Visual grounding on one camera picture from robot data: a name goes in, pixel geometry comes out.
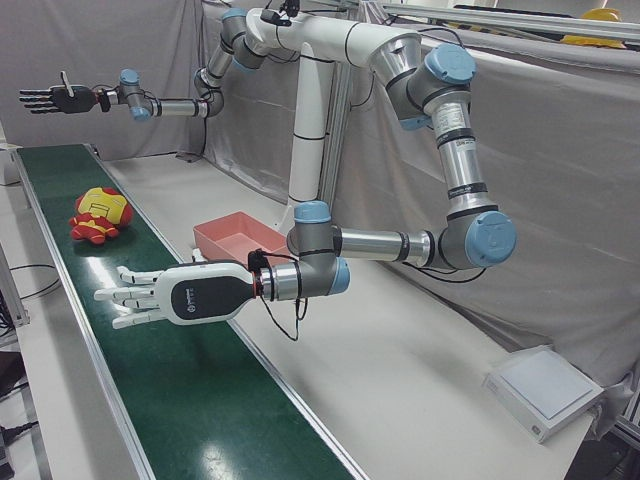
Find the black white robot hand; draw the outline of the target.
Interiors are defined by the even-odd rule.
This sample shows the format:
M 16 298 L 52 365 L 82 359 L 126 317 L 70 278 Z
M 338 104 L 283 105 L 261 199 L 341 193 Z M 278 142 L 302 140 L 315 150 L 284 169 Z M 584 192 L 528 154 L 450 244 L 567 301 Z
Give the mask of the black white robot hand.
M 226 321 L 256 297 L 256 280 L 242 263 L 216 260 L 180 264 L 165 270 L 135 272 L 117 268 L 125 287 L 99 289 L 97 301 L 133 311 L 112 321 L 115 329 L 168 320 L 187 326 Z
M 72 85 L 65 71 L 60 72 L 60 78 L 61 85 L 45 90 L 20 90 L 19 101 L 32 114 L 85 113 L 99 103 L 94 90 L 83 85 Z

